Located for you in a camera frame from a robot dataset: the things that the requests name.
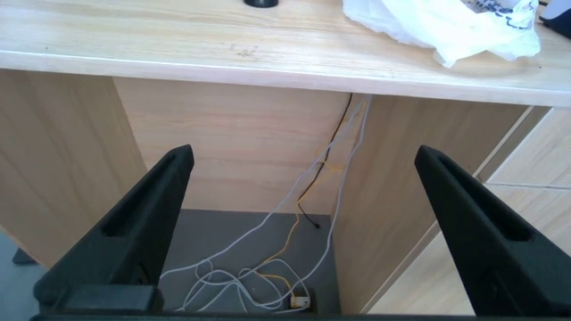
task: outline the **drawer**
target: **drawer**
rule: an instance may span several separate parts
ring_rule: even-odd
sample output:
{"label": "drawer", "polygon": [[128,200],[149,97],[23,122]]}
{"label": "drawer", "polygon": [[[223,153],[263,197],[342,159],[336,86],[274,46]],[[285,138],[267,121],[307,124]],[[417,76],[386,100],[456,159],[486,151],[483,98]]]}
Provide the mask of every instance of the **drawer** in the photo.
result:
{"label": "drawer", "polygon": [[[571,254],[571,191],[487,187]],[[474,314],[442,233],[418,255],[369,313]]]}
{"label": "drawer", "polygon": [[571,187],[571,110],[549,111],[488,182]]}

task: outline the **desk back panel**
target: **desk back panel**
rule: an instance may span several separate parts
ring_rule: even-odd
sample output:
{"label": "desk back panel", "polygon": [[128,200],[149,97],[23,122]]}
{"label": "desk back panel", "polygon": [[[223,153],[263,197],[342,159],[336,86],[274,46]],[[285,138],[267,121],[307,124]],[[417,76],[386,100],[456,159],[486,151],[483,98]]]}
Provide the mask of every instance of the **desk back panel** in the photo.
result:
{"label": "desk back panel", "polygon": [[[185,209],[268,212],[327,146],[349,94],[303,89],[116,78],[145,164],[169,149],[191,144],[195,165]],[[349,112],[363,95],[355,95]],[[347,116],[342,129],[347,123]],[[336,145],[330,163],[342,167],[360,125],[358,117]],[[308,213],[328,215],[340,173],[308,193]],[[292,213],[313,176],[301,180],[278,212]]]}

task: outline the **wood grain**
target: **wood grain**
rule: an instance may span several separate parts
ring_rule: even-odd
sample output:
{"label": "wood grain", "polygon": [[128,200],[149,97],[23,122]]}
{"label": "wood grain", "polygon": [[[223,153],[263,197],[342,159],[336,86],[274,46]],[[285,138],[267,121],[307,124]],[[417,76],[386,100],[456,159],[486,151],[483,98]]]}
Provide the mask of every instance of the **wood grain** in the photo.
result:
{"label": "wood grain", "polygon": [[0,0],[0,68],[569,107],[571,43],[451,70],[347,19],[341,0]]}
{"label": "wood grain", "polygon": [[571,111],[551,110],[489,182],[571,188]]}
{"label": "wood grain", "polygon": [[[487,187],[571,255],[571,191]],[[474,315],[442,233],[369,313]]]}
{"label": "wood grain", "polygon": [[0,70],[0,225],[52,266],[146,172],[111,78]]}
{"label": "wood grain", "polygon": [[[193,146],[195,165],[183,207],[200,210],[273,210],[327,146],[349,98],[301,89],[132,78],[116,78],[115,84],[148,168],[175,146]],[[355,95],[350,112],[359,101]],[[335,166],[346,162],[360,119],[353,124],[331,152]],[[279,212],[297,210],[295,201],[314,173]],[[340,173],[325,177],[304,199],[304,209],[328,215],[339,184]]]}
{"label": "wood grain", "polygon": [[525,110],[394,96],[375,96],[371,108],[334,233],[342,311],[349,314],[382,296],[377,290],[435,221],[414,168],[419,146],[474,171]]}

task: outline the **white cable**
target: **white cable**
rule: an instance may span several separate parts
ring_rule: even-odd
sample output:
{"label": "white cable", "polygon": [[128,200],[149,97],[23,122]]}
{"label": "white cable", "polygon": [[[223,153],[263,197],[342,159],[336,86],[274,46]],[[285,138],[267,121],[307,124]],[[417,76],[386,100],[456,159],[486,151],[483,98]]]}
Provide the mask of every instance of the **white cable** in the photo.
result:
{"label": "white cable", "polygon": [[[196,295],[198,294],[198,292],[199,292],[200,290],[199,290],[198,292],[196,292],[191,298],[188,298],[188,296],[190,295],[190,293],[193,291],[193,289],[194,289],[198,284],[207,284],[207,285],[214,285],[214,286],[225,285],[224,289],[222,290],[223,292],[224,292],[230,285],[235,284],[235,285],[238,287],[238,290],[241,291],[241,292],[243,292],[243,293],[246,295],[246,298],[252,303],[252,305],[257,306],[257,307],[261,307],[261,308],[264,308],[264,309],[279,309],[279,308],[281,308],[281,307],[282,307],[282,303],[283,303],[282,300],[280,300],[280,301],[278,301],[278,302],[275,302],[275,303],[271,303],[271,304],[278,304],[278,305],[275,306],[275,307],[271,307],[271,304],[268,304],[268,303],[259,303],[259,302],[257,302],[256,300],[254,300],[254,299],[252,298],[251,294],[247,291],[246,287],[242,284],[242,282],[239,281],[240,279],[243,279],[243,278],[247,277],[247,276],[250,275],[251,273],[254,273],[254,272],[256,272],[258,269],[260,269],[260,268],[262,268],[262,267],[268,265],[269,263],[273,263],[273,262],[278,262],[278,263],[284,264],[284,265],[292,272],[292,274],[293,274],[298,280],[300,280],[300,277],[299,277],[299,275],[295,272],[295,270],[294,270],[289,264],[287,264],[287,262],[285,262],[285,261],[282,260],[282,259],[272,259],[272,260],[270,260],[270,261],[267,261],[267,262],[264,262],[264,263],[260,264],[260,265],[259,265],[258,267],[256,267],[255,269],[243,268],[243,269],[240,271],[240,273],[238,274],[238,278],[237,278],[237,279],[236,279],[235,276],[231,275],[230,273],[228,273],[227,271],[224,271],[224,270],[222,270],[222,269],[211,270],[211,272],[209,272],[208,274],[206,274],[206,275],[204,275],[204,276],[201,276],[201,277],[199,278],[199,280],[197,280],[196,283],[194,283],[193,287],[190,289],[190,291],[188,292],[188,294],[187,294],[186,297],[185,297],[183,306],[180,307],[179,309],[177,309],[177,311],[179,311],[179,310],[184,311],[185,308],[191,303],[191,301],[196,298]],[[210,276],[213,275],[213,274],[215,274],[215,273],[221,273],[221,274],[223,274],[223,275],[229,276],[229,277],[231,278],[231,280],[230,280],[230,281],[225,281],[225,282],[217,282],[217,283],[204,281],[204,279],[206,279],[206,278],[209,278],[209,279],[210,279]],[[274,290],[276,291],[277,296],[278,296],[278,297],[280,296],[280,292],[279,292],[279,290],[277,289],[277,287],[276,287],[273,283],[271,283],[271,281],[270,281],[266,276],[259,276],[259,277],[262,278],[264,281],[268,282],[268,283],[274,288]],[[308,289],[307,289],[307,287],[305,286],[305,283],[304,283],[304,282],[302,282],[302,287],[303,287],[303,290],[305,290],[306,296],[309,297],[309,296],[310,296],[310,292],[308,291]],[[221,295],[221,294],[217,295],[214,299],[212,299],[211,301],[209,301],[208,303],[206,303],[206,305],[205,305],[204,307],[202,307],[201,309],[199,309],[199,311],[202,311],[202,310],[208,308],[215,300],[217,300],[217,299],[219,298],[220,295]]]}
{"label": "white cable", "polygon": [[[332,220],[332,222],[331,222],[331,227],[329,228],[329,233],[328,233],[328,235],[327,235],[327,246],[326,246],[326,249],[325,249],[324,252],[323,252],[323,255],[321,256],[321,258],[319,259],[318,263],[316,264],[316,266],[315,266],[306,276],[304,276],[303,278],[300,279],[299,276],[294,272],[294,270],[293,270],[285,261],[283,261],[282,259],[273,259],[273,260],[271,260],[271,261],[264,262],[264,263],[260,264],[258,267],[249,269],[246,274],[241,275],[242,272],[244,271],[244,269],[243,269],[242,271],[240,271],[240,274],[238,275],[238,278],[236,278],[235,276],[233,276],[232,274],[228,273],[227,271],[224,271],[224,270],[221,270],[221,269],[213,270],[213,269],[212,269],[212,263],[211,263],[210,260],[213,259],[213,258],[218,257],[218,256],[221,255],[221,254],[224,254],[226,251],[228,251],[230,248],[232,248],[235,244],[237,244],[238,242],[242,241],[246,236],[248,236],[249,234],[253,233],[253,232],[256,231],[257,229],[261,228],[261,227],[266,223],[266,221],[269,219],[269,217],[270,217],[271,215],[273,215],[274,212],[275,212],[277,209],[279,209],[279,207],[291,196],[291,194],[293,193],[295,187],[296,187],[297,184],[300,182],[301,178],[304,177],[305,175],[307,175],[307,173],[309,173],[309,171],[313,168],[313,166],[315,166],[315,165],[318,163],[318,161],[321,159],[321,157],[323,157],[323,154],[324,154],[329,148],[331,148],[333,145],[335,145],[335,144],[338,142],[339,137],[344,136],[344,134],[346,133],[347,129],[351,126],[351,124],[352,124],[352,122],[353,122],[355,116],[359,113],[360,109],[362,108],[363,101],[361,101],[361,103],[359,104],[359,107],[358,107],[358,108],[356,109],[356,111],[351,115],[351,117],[350,117],[350,119],[349,119],[347,125],[346,125],[345,128],[343,129],[342,133],[341,133],[339,136],[337,136],[337,137],[324,149],[324,151],[318,156],[318,158],[311,164],[311,166],[310,166],[308,169],[306,169],[300,176],[298,176],[297,180],[296,180],[295,183],[294,183],[294,186],[293,186],[292,189],[289,191],[289,193],[287,194],[287,196],[285,197],[285,199],[282,200],[282,201],[277,205],[277,207],[276,207],[275,209],[273,209],[273,210],[264,218],[264,220],[263,220],[259,225],[257,225],[256,227],[252,228],[250,231],[246,232],[244,235],[240,236],[238,239],[236,239],[234,242],[232,242],[226,249],[215,253],[214,255],[210,256],[208,259],[203,259],[203,260],[199,261],[198,263],[193,264],[193,265],[191,265],[191,266],[181,267],[181,268],[176,268],[176,269],[171,269],[171,270],[166,271],[165,273],[163,273],[163,274],[161,275],[161,278],[163,278],[163,277],[165,277],[166,275],[168,275],[168,274],[170,274],[170,273],[179,272],[179,271],[184,271],[184,270],[188,270],[188,269],[190,269],[190,268],[197,268],[198,266],[200,266],[201,264],[203,264],[203,263],[206,262],[206,261],[208,261],[208,262],[211,264],[211,272],[207,273],[206,275],[204,275],[204,276],[202,276],[201,278],[199,278],[198,281],[196,281],[196,283],[193,285],[193,287],[192,287],[192,288],[190,289],[190,291],[188,292],[188,295],[185,297],[185,300],[184,300],[184,302],[183,302],[183,306],[182,306],[181,308],[179,308],[178,310],[181,310],[181,309],[184,310],[184,309],[186,308],[186,306],[187,306],[188,304],[190,304],[190,302],[191,302],[194,298],[196,298],[197,294],[202,290],[202,288],[203,288],[206,284],[207,284],[207,285],[225,285],[225,287],[222,289],[222,291],[220,291],[220,292],[216,295],[216,297],[214,297],[212,300],[210,300],[205,306],[203,306],[202,308],[200,308],[198,311],[203,311],[203,310],[207,309],[215,300],[217,300],[217,299],[222,295],[222,293],[223,293],[227,288],[229,288],[231,285],[234,285],[234,284],[236,285],[236,288],[237,288],[237,291],[238,291],[238,296],[239,296],[239,299],[240,299],[240,301],[241,301],[241,303],[242,303],[242,307],[243,307],[244,311],[246,311],[246,312],[247,312],[247,309],[246,309],[246,307],[245,307],[245,305],[244,305],[244,301],[243,301],[243,299],[242,299],[242,296],[241,296],[240,292],[243,292],[244,295],[246,296],[246,298],[247,298],[254,306],[261,307],[261,308],[263,308],[263,309],[270,309],[270,310],[272,310],[272,309],[279,309],[279,308],[281,307],[281,305],[282,305],[283,300],[294,290],[295,286],[297,286],[298,284],[301,284],[301,285],[302,285],[302,287],[304,288],[304,290],[305,290],[305,292],[306,292],[306,295],[309,297],[309,292],[308,292],[308,290],[307,290],[307,288],[306,288],[306,286],[305,286],[305,283],[304,283],[303,281],[307,280],[307,279],[319,268],[319,266],[321,265],[321,263],[322,263],[323,260],[325,259],[326,255],[328,254],[329,249],[330,249],[330,247],[331,247],[331,236],[332,236],[333,230],[334,230],[334,228],[335,228],[335,222],[336,222],[336,219],[337,219],[337,216],[338,216],[338,213],[339,213],[339,208],[340,208],[340,205],[341,205],[341,195],[342,195],[342,193],[343,193],[343,187],[344,187],[345,180],[346,180],[346,177],[347,177],[348,168],[349,168],[349,166],[350,166],[350,164],[351,164],[353,155],[357,152],[357,150],[359,149],[359,147],[361,146],[361,144],[362,144],[362,142],[363,142],[363,136],[364,136],[364,132],[365,132],[365,127],[366,127],[366,125],[367,125],[368,112],[369,112],[369,110],[370,110],[370,100],[371,100],[371,98],[369,97],[368,103],[367,103],[367,109],[365,110],[365,115],[364,115],[364,117],[363,117],[363,125],[361,126],[361,129],[360,129],[359,142],[352,148],[352,151],[351,151],[351,153],[350,153],[350,155],[349,155],[349,159],[348,159],[348,161],[347,161],[347,165],[345,166],[345,169],[344,169],[344,171],[343,171],[342,182],[341,182],[341,185],[340,185],[340,187],[339,187],[338,194],[337,194],[337,202],[336,202],[336,205],[335,205],[335,214],[334,214],[334,216],[333,216],[333,220]],[[248,276],[249,274],[251,274],[251,273],[254,272],[254,271],[257,271],[259,268],[265,266],[266,264],[268,264],[268,263],[270,263],[270,262],[272,262],[272,261],[281,261],[282,263],[284,263],[284,264],[285,264],[287,267],[289,267],[289,269],[295,274],[295,276],[297,277],[298,281],[292,286],[292,288],[291,288],[286,294],[284,294],[283,296],[281,296],[279,299],[273,300],[272,302],[259,303],[259,302],[255,301],[255,300],[252,298],[252,296],[251,296],[250,293],[247,291],[246,287],[242,284],[242,282],[240,281],[240,279],[242,279],[242,278]],[[211,279],[211,276],[212,276],[214,273],[222,273],[222,274],[224,274],[224,275],[226,275],[226,276],[230,276],[231,280],[230,280],[230,281],[226,281],[226,282],[221,282],[221,283],[212,283],[212,282],[210,282],[210,279]],[[261,277],[262,279],[264,279],[265,281],[269,282],[269,283],[274,287],[274,289],[277,291],[277,294],[279,295],[279,290],[277,289],[277,287],[276,287],[273,283],[271,283],[270,280],[268,280],[267,277],[265,277],[265,276],[260,276],[260,277]],[[198,290],[191,298],[189,298],[190,293],[192,293],[192,291],[194,290],[194,288],[195,288],[198,284],[201,284],[202,287],[200,287],[199,290]],[[291,309],[291,310],[285,310],[285,311],[278,311],[278,312],[276,312],[276,313],[296,312],[296,311],[301,311],[301,310],[303,310],[303,309],[305,309],[305,308]]]}
{"label": "white cable", "polygon": [[357,114],[359,113],[361,107],[363,105],[363,102],[361,101],[359,104],[359,107],[357,109],[355,109],[355,111],[353,112],[353,114],[351,115],[351,117],[349,118],[349,121],[347,122],[347,125],[344,127],[344,129],[342,130],[342,132],[340,133],[340,135],[338,135],[324,150],[323,152],[321,152],[321,154],[318,156],[318,158],[316,160],[313,161],[313,163],[303,172],[301,173],[300,176],[297,177],[297,179],[295,180],[294,186],[292,186],[292,188],[289,190],[289,193],[287,193],[287,195],[285,196],[285,198],[276,206],[275,209],[273,209],[270,213],[268,213],[268,215],[261,221],[261,223],[257,226],[255,226],[254,228],[250,229],[248,232],[244,233],[242,236],[240,236],[239,238],[237,238],[235,241],[233,241],[229,246],[227,246],[224,250],[219,251],[215,254],[212,254],[209,258],[207,259],[203,259],[201,261],[199,261],[198,263],[195,263],[193,265],[187,266],[187,267],[180,267],[180,268],[173,268],[171,270],[168,270],[164,273],[162,273],[160,279],[162,279],[163,277],[171,274],[171,273],[175,273],[175,272],[181,272],[181,271],[185,271],[191,268],[196,268],[197,266],[201,265],[204,261],[207,260],[211,260],[214,259],[216,257],[218,257],[219,255],[222,255],[224,253],[226,253],[228,250],[230,250],[234,245],[236,245],[237,243],[239,243],[240,241],[242,241],[246,236],[250,235],[251,233],[255,232],[256,230],[258,230],[259,228],[261,228],[264,224],[266,224],[266,222],[268,221],[268,219],[276,212],[277,209],[279,209],[282,204],[291,197],[292,193],[294,192],[295,188],[297,187],[297,185],[300,183],[300,181],[302,180],[303,177],[305,177],[310,171],[311,169],[313,169],[313,167],[319,162],[319,160],[321,160],[321,158],[323,157],[323,155],[326,153],[326,151],[331,148],[334,144],[336,144],[340,138],[342,136],[344,136],[347,131],[348,128],[350,127],[350,125],[352,124],[352,122],[355,119],[355,116],[357,116]]}
{"label": "white cable", "polygon": [[359,142],[353,147],[351,153],[349,154],[349,160],[347,161],[347,166],[345,167],[344,171],[343,171],[343,178],[341,180],[341,185],[339,187],[339,191],[337,193],[337,203],[335,205],[335,213],[333,216],[333,220],[331,221],[331,227],[329,228],[329,233],[327,235],[327,246],[326,249],[323,252],[323,255],[321,256],[321,258],[319,259],[318,263],[316,264],[316,266],[310,271],[310,273],[308,273],[306,276],[304,276],[301,280],[297,281],[294,285],[292,285],[292,289],[288,292],[286,292],[281,298],[277,299],[277,300],[273,300],[271,302],[267,302],[265,304],[275,304],[279,301],[282,301],[283,299],[285,299],[295,288],[295,286],[299,283],[302,283],[303,281],[307,280],[321,265],[321,263],[323,262],[323,260],[325,259],[327,253],[329,252],[329,248],[331,247],[331,235],[333,233],[333,229],[335,228],[335,222],[337,221],[337,216],[339,214],[339,208],[341,206],[341,195],[343,193],[343,187],[345,185],[345,180],[347,178],[347,172],[348,172],[348,168],[349,165],[351,165],[351,160],[353,158],[353,155],[357,152],[357,150],[359,149],[359,147],[361,146],[361,144],[363,143],[363,137],[365,134],[365,128],[367,126],[367,118],[368,118],[368,111],[370,110],[370,97],[368,99],[368,106],[367,109],[365,110],[365,115],[363,117],[363,125],[361,126],[360,129],[360,136],[359,136]]}

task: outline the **black object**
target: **black object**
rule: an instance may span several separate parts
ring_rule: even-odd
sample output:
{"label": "black object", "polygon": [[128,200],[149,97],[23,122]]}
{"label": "black object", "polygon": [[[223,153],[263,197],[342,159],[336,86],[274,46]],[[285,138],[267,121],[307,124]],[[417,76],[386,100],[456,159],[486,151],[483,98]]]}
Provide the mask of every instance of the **black object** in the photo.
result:
{"label": "black object", "polygon": [[571,317],[571,258],[443,153],[415,165],[478,316]]}
{"label": "black object", "polygon": [[12,257],[12,263],[15,265],[37,264],[34,258],[30,257],[28,253],[20,248],[18,248],[16,253],[14,253],[14,256]]}
{"label": "black object", "polygon": [[551,0],[539,20],[545,27],[571,39],[571,1]]}
{"label": "black object", "polygon": [[[444,154],[421,146],[415,164],[478,316],[569,317],[571,258]],[[474,320],[161,312],[156,285],[193,165],[190,146],[167,153],[37,282],[32,320]]]}
{"label": "black object", "polygon": [[278,0],[244,0],[245,4],[255,6],[256,8],[271,8],[275,7],[279,1]]}
{"label": "black object", "polygon": [[[193,166],[190,145],[162,157],[36,283],[40,311],[160,311],[162,296],[156,285]],[[128,292],[120,296],[123,302],[114,301],[118,292]]]}

